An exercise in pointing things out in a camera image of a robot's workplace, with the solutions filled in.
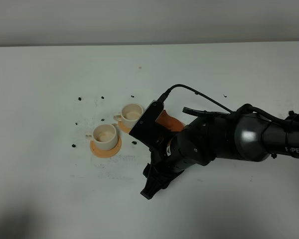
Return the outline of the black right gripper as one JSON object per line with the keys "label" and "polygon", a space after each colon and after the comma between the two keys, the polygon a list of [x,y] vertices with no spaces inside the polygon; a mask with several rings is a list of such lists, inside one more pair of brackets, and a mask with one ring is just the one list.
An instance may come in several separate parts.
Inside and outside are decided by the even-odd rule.
{"label": "black right gripper", "polygon": [[215,159],[207,141],[208,122],[209,119],[198,117],[182,131],[171,132],[158,146],[150,148],[151,163],[143,171],[147,181],[141,195],[152,199],[188,167],[194,164],[205,166]]}

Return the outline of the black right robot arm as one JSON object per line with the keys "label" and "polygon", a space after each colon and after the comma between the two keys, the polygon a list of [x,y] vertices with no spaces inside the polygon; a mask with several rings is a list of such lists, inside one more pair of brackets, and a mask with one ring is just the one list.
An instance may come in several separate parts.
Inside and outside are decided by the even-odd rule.
{"label": "black right robot arm", "polygon": [[245,104],[225,114],[184,108],[195,120],[151,148],[141,194],[151,199],[192,165],[206,166],[216,158],[261,162],[268,157],[299,158],[299,114],[286,119]]}

